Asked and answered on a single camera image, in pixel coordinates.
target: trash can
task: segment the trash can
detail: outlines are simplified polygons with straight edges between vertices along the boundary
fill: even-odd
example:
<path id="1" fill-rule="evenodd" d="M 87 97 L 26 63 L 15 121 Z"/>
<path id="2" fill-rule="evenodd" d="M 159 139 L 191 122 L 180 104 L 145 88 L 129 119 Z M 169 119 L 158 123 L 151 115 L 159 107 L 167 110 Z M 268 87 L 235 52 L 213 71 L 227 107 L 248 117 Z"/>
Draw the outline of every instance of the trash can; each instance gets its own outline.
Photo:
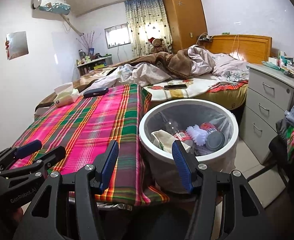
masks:
<path id="1" fill-rule="evenodd" d="M 224 107 L 199 99 L 169 101 L 148 111 L 139 125 L 142 152 L 147 157 L 156 183 L 164 190 L 186 193 L 183 188 L 175 161 L 170 153 L 156 147 L 150 140 L 154 131 L 164 130 L 168 120 L 175 120 L 186 129 L 195 124 L 210 122 L 225 136 L 223 147 L 211 154 L 197 156 L 199 163 L 205 163 L 215 171 L 231 172 L 234 169 L 238 124 L 235 116 Z"/>

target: teddy bear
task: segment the teddy bear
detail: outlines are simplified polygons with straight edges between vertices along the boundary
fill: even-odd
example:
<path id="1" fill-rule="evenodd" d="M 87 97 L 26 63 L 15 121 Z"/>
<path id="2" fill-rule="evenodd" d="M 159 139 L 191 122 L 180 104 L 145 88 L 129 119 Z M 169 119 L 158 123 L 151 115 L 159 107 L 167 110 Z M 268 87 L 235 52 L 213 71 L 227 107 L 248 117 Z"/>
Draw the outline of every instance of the teddy bear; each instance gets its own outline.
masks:
<path id="1" fill-rule="evenodd" d="M 151 43 L 153 48 L 150 50 L 150 54 L 158 53 L 161 51 L 169 52 L 167 47 L 164 45 L 165 42 L 163 39 L 155 39 L 154 37 L 148 39 L 148 41 Z"/>

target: wall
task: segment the wall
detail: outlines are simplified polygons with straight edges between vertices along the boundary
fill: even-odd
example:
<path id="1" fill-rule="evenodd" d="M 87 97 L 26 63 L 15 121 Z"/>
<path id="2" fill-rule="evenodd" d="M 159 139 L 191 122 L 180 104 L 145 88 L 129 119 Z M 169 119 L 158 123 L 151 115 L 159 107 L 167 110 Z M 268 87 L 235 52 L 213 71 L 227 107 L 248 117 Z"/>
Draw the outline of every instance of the wall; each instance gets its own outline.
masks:
<path id="1" fill-rule="evenodd" d="M 125 4 L 122 2 L 78 17 L 77 27 L 84 33 L 95 31 L 94 39 L 97 38 L 93 46 L 95 48 L 95 53 L 100 53 L 100 55 L 106 55 L 106 53 L 111 54 L 112 61 L 116 64 L 133 58 L 131 44 L 119 47 L 118 59 L 118 48 L 108 49 L 107 47 L 105 29 L 115 25 L 124 24 L 126 22 L 127 18 Z"/>
<path id="2" fill-rule="evenodd" d="M 289 0 L 202 0 L 209 35 L 271 36 L 274 49 L 294 57 L 294 7 Z"/>
<path id="3" fill-rule="evenodd" d="M 7 60 L 6 34 L 20 31 L 26 31 L 29 54 Z M 33 122 L 42 99 L 78 78 L 76 37 L 73 30 L 65 33 L 60 15 L 32 10 L 31 0 L 0 0 L 0 150 Z"/>

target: nightstand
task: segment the nightstand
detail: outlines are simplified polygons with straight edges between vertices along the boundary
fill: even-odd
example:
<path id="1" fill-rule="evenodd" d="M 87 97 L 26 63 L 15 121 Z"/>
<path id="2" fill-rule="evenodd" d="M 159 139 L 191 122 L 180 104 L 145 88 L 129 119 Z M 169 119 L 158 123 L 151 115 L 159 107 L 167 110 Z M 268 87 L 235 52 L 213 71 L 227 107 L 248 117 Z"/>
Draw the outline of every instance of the nightstand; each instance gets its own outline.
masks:
<path id="1" fill-rule="evenodd" d="M 294 78 L 258 64 L 248 64 L 249 84 L 239 136 L 263 164 L 269 143 L 277 135 L 275 123 L 294 105 Z"/>

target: window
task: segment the window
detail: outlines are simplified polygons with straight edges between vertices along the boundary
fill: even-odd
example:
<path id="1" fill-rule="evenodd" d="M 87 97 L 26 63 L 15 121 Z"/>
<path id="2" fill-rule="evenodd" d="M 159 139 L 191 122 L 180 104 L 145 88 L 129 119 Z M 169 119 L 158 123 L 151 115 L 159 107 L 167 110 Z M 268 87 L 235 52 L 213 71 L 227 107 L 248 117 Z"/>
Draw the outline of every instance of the window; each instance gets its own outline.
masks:
<path id="1" fill-rule="evenodd" d="M 105 34 L 108 49 L 130 44 L 127 23 L 107 28 Z"/>

